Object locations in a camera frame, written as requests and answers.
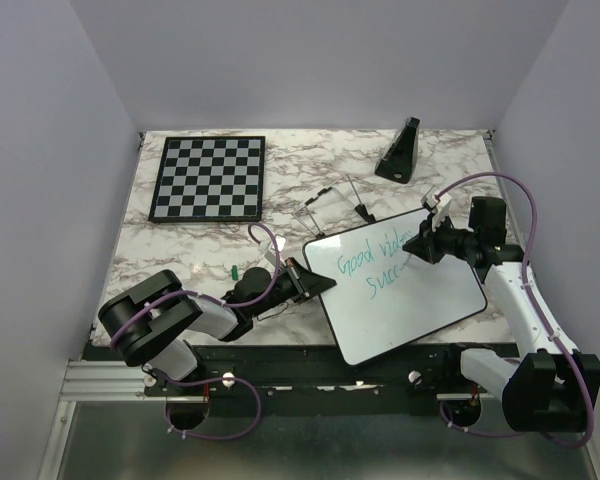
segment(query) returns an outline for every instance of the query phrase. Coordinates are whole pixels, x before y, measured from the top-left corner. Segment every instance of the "whiteboard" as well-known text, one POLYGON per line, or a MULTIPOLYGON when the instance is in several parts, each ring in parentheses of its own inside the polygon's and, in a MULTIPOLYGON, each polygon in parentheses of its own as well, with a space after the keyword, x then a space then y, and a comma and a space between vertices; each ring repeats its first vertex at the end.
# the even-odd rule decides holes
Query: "whiteboard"
POLYGON ((349 365, 486 308, 466 262, 447 255, 431 265, 402 251, 427 213, 415 210, 304 245, 309 268, 338 282, 320 301, 349 365))

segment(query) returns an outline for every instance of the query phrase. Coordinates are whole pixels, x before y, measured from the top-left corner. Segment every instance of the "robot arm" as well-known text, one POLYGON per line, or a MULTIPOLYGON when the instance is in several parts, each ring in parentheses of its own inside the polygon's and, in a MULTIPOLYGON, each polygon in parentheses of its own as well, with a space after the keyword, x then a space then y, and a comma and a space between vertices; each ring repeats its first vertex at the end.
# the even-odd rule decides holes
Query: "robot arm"
POLYGON ((493 293, 518 345, 521 363, 510 363, 487 349, 470 348, 461 354, 462 375, 502 402, 509 426, 516 431, 581 432, 587 412, 573 370, 554 343, 560 337, 572 355, 588 389, 592 403, 600 386, 600 362, 582 354, 562 331, 538 291, 531 269, 529 285, 548 325, 534 308, 521 269, 523 251, 505 242, 506 205, 502 199, 474 197, 469 227, 456 229, 448 217, 450 197, 429 192, 423 205, 430 211, 416 237, 403 250, 436 264, 453 255, 473 267, 480 281, 493 293))
POLYGON ((98 317, 112 338, 112 348, 128 366, 149 364, 181 380, 198 366, 192 349, 177 339, 185 330, 231 342, 253 328, 254 317, 288 300, 303 303, 336 285, 335 280, 306 270, 291 257, 285 260, 268 295, 245 305, 261 296, 271 280, 264 268, 250 268, 218 304, 205 295, 192 298, 173 272, 163 270, 109 300, 98 317), (130 321, 158 299, 163 300, 158 308, 130 321), (245 306, 229 307, 241 304, 245 306))

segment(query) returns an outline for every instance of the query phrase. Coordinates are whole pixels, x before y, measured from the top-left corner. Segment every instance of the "metal floor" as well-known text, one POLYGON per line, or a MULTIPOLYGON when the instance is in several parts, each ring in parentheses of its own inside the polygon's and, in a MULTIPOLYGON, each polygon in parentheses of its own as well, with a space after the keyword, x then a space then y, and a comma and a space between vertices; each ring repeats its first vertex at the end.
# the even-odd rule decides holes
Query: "metal floor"
MULTIPOLYGON (((484 402, 476 428, 502 431, 499 405, 484 402)), ((208 419, 205 433, 248 419, 208 419)), ((586 450, 528 434, 487 440, 451 431, 437 417, 265 418, 233 442, 167 434, 163 406, 79 404, 63 459, 64 480, 595 479, 586 450)))

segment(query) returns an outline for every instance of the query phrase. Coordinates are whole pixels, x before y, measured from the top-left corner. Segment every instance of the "wire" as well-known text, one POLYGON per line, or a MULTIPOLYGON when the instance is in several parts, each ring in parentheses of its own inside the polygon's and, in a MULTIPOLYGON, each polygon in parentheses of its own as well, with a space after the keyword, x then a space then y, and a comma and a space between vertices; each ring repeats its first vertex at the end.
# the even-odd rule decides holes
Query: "wire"
POLYGON ((280 249, 278 248, 278 243, 276 242, 276 237, 273 234, 273 232, 271 232, 271 230, 269 230, 265 225, 263 225, 262 223, 251 223, 249 224, 249 228, 248 228, 248 232, 249 232, 249 236, 258 244, 260 244, 260 240, 258 240, 252 233, 252 228, 253 227, 258 227, 262 230, 265 231, 265 233, 269 236, 269 238, 271 239, 271 243, 273 244, 273 248, 275 249, 275 253, 276 253, 276 265, 275 265, 275 269, 273 272, 273 276, 271 277, 271 282, 269 282, 269 285, 267 286, 267 288, 265 289, 264 292, 262 292, 261 295, 259 295, 257 298, 254 298, 253 300, 249 300, 248 302, 243 302, 243 303, 225 303, 222 300, 218 300, 215 297, 212 297, 210 295, 206 295, 204 293, 198 293, 196 291, 193 290, 178 290, 176 292, 171 292, 171 293, 167 293, 166 295, 163 295, 162 297, 158 298, 157 300, 154 300, 153 302, 151 302, 149 305, 146 305, 144 308, 142 308, 140 311, 138 311, 138 313, 136 313, 134 316, 132 316, 124 325, 122 325, 118 331, 111 337, 111 342, 109 343, 109 347, 112 350, 115 350, 116 345, 118 344, 118 342, 120 341, 120 338, 125 334, 125 332, 127 330, 129 330, 129 328, 131 328, 135 323, 137 323, 142 317, 144 317, 146 314, 148 314, 151 310, 158 308, 160 305, 162 305, 163 303, 165 303, 168 300, 171 300, 172 298, 175 297, 179 297, 182 295, 186 295, 189 297, 200 297, 203 298, 205 300, 209 300, 210 302, 221 306, 221 307, 227 307, 227 308, 244 308, 244 307, 250 307, 251 305, 255 305, 256 303, 260 302, 261 300, 263 300, 267 295, 269 295, 269 292, 271 292, 271 290, 273 289, 276 280, 278 279, 278 275, 280 274, 280 249))
POLYGON ((567 442, 567 441, 552 437, 548 433, 543 433, 543 436, 550 439, 557 445, 560 445, 565 448, 580 448, 580 447, 586 445, 587 442, 593 436, 593 430, 595 427, 595 419, 594 419, 594 413, 593 413, 593 401, 591 400, 591 395, 589 394, 589 389, 587 388, 587 384, 584 380, 584 377, 582 376, 582 372, 580 372, 580 369, 576 365, 576 362, 573 359, 572 355, 567 350, 567 347, 564 345, 564 343, 562 343, 562 340, 560 340, 560 338, 556 334, 556 331, 551 326, 549 319, 547 318, 544 311, 542 310, 542 307, 540 306, 540 303, 538 302, 538 299, 536 298, 536 296, 533 293, 533 290, 531 289, 531 286, 529 284, 529 276, 528 276, 527 268, 529 267, 530 257, 531 257, 531 248, 533 247, 533 242, 536 237, 536 228, 538 226, 538 209, 536 206, 536 201, 533 198, 533 195, 531 194, 531 191, 520 180, 518 180, 515 177, 506 175, 504 173, 484 172, 484 173, 476 173, 473 175, 469 175, 468 177, 465 177, 456 182, 453 182, 451 185, 448 185, 447 187, 443 188, 436 195, 436 197, 437 198, 441 197, 445 193, 456 188, 458 185, 461 185, 468 181, 475 180, 476 178, 482 178, 482 177, 504 178, 505 180, 509 180, 510 182, 515 183, 525 193, 525 195, 527 196, 527 199, 529 200, 529 204, 531 205, 531 229, 529 230, 529 239, 527 240, 527 248, 525 249, 524 256, 522 258, 522 266, 521 266, 522 284, 524 286, 525 292, 527 293, 527 296, 529 297, 529 301, 531 302, 531 305, 533 306, 533 309, 538 314, 538 318, 540 318, 540 322, 542 323, 545 330, 549 334, 549 338, 551 340, 553 340, 553 342, 556 344, 556 346, 558 347, 560 352, 564 355, 567 362, 569 363, 569 367, 571 367, 571 370, 573 371, 576 381, 578 382, 578 386, 580 387, 580 392, 582 393, 582 398, 584 400, 585 410, 587 412, 586 430, 584 432, 584 435, 577 441, 567 442))
POLYGON ((273 313, 271 315, 267 315, 266 317, 256 317, 256 318, 258 319, 259 322, 262 322, 263 320, 269 320, 270 318, 279 317, 287 310, 287 308, 289 308, 289 302, 284 302, 282 305, 284 305, 284 306, 283 306, 282 310, 280 310, 279 312, 273 313))
MULTIPOLYGON (((173 385, 176 385, 178 387, 199 387, 202 385, 209 385, 210 383, 218 383, 218 382, 228 381, 227 378, 217 377, 217 378, 208 378, 206 380, 199 380, 197 382, 181 382, 179 380, 174 380, 173 378, 169 377, 164 372, 161 372, 161 373, 165 376, 165 378, 167 379, 167 381, 169 383, 172 383, 173 385)), ((260 395, 258 395, 258 391, 256 390, 256 387, 254 387, 251 383, 247 382, 246 380, 244 380, 242 378, 238 378, 238 377, 231 377, 230 380, 241 383, 242 385, 247 387, 251 391, 251 393, 253 393, 253 396, 256 399, 256 414, 253 417, 253 420, 251 421, 251 423, 249 424, 249 426, 247 428, 245 428, 244 430, 242 430, 238 433, 233 433, 231 435, 205 435, 202 433, 192 432, 191 430, 180 430, 180 429, 176 428, 173 425, 173 423, 171 422, 171 408, 167 408, 164 416, 165 416, 165 420, 169 424, 168 431, 169 432, 176 431, 176 432, 182 434, 183 438, 186 436, 186 437, 192 437, 192 438, 199 438, 201 440, 214 440, 214 441, 237 440, 238 438, 242 438, 242 437, 248 435, 249 433, 251 433, 253 431, 253 429, 256 428, 256 426, 260 422, 260 418, 262 417, 262 401, 260 400, 260 395)))
POLYGON ((480 402, 480 393, 478 392, 478 384, 473 382, 473 392, 471 394, 471 400, 469 400, 469 403, 471 404, 471 406, 476 405, 476 399, 478 400, 478 402, 480 402))
POLYGON ((468 433, 469 435, 473 435, 476 437, 482 438, 513 438, 519 437, 520 435, 524 435, 525 432, 507 432, 507 433, 492 433, 492 432, 481 432, 477 430, 469 430, 467 427, 461 427, 460 425, 456 425, 453 423, 453 414, 451 411, 451 407, 447 402, 440 402, 440 417, 447 424, 447 428, 452 428, 453 430, 457 430, 458 432, 468 433))

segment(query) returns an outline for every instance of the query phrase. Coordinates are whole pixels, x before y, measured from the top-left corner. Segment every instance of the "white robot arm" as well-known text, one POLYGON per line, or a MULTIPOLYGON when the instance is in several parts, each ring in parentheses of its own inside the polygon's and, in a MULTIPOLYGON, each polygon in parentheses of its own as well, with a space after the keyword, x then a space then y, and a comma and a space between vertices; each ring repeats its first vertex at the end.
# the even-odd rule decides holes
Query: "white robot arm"
POLYGON ((598 358, 579 352, 542 298, 528 254, 506 243, 504 201, 474 197, 470 230, 456 229, 448 216, 448 190, 424 196, 422 204, 430 215, 403 250, 432 264, 453 255, 472 266, 503 310, 521 359, 517 364, 491 350, 469 348, 461 354, 462 375, 502 402, 513 430, 586 431, 590 437, 600 385, 598 358))

